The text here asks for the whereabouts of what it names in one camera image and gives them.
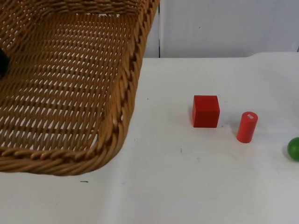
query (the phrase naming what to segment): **white tabletop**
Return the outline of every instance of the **white tabletop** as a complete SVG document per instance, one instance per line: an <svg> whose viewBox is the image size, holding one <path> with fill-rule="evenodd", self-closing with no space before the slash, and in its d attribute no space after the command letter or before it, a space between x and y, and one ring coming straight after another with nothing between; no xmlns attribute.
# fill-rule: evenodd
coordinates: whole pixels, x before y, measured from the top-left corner
<svg viewBox="0 0 299 224"><path fill-rule="evenodd" d="M71 177L0 174L1 223L298 224L299 54L144 59L123 149ZM216 129L193 128L194 95L217 95ZM253 141L235 138L256 112Z"/></svg>

